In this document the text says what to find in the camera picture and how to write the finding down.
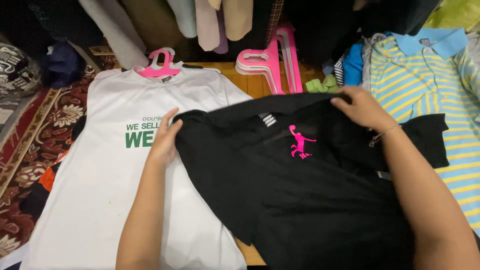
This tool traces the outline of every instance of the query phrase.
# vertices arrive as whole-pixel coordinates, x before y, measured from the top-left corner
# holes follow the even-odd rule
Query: striped cloth
[[[342,55],[338,61],[333,65],[333,72],[335,73],[336,82],[338,86],[343,86],[343,60],[345,59],[345,54]]]
[[[461,48],[463,32],[436,40],[428,36],[431,47],[424,42],[419,49],[422,31],[374,45],[371,93],[398,122],[445,113],[449,130],[443,136],[450,166],[436,171],[480,234],[480,73],[466,48],[450,54],[445,49]]]

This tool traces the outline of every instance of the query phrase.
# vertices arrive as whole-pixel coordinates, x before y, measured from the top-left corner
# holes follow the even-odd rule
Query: yellow fabric
[[[444,0],[427,19],[426,28],[465,28],[480,22],[480,0]]]

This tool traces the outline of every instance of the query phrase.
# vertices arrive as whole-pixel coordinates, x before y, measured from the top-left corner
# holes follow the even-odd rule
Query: pink silhouette print
[[[296,128],[295,125],[290,126],[290,132],[292,132],[292,135],[297,140],[297,145],[290,146],[290,148],[296,148],[295,150],[292,151],[292,157],[295,157],[295,152],[298,151],[298,152],[300,152],[301,159],[304,159],[304,158],[312,155],[312,154],[307,154],[307,153],[303,152],[303,145],[305,144],[305,141],[316,142],[317,140],[310,140],[310,139],[307,139],[307,138],[303,137],[300,132],[298,132],[298,133],[293,132],[295,130],[295,128]]]

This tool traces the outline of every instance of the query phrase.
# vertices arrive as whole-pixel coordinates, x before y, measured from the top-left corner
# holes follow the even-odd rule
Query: plaid fabric
[[[270,41],[272,40],[272,36],[274,34],[273,30],[278,25],[278,21],[280,20],[280,16],[282,15],[283,2],[284,0],[276,0],[272,6],[272,12],[270,13],[270,22],[268,23],[265,47],[268,47]]]

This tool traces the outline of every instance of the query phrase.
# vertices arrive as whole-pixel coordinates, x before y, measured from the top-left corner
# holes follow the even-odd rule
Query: shirt collar
[[[392,34],[398,48],[405,55],[413,55],[422,51],[426,46],[420,44],[421,38],[428,38],[433,44],[431,48],[444,60],[457,54],[468,44],[465,30],[460,29],[433,29],[423,28],[415,36]]]

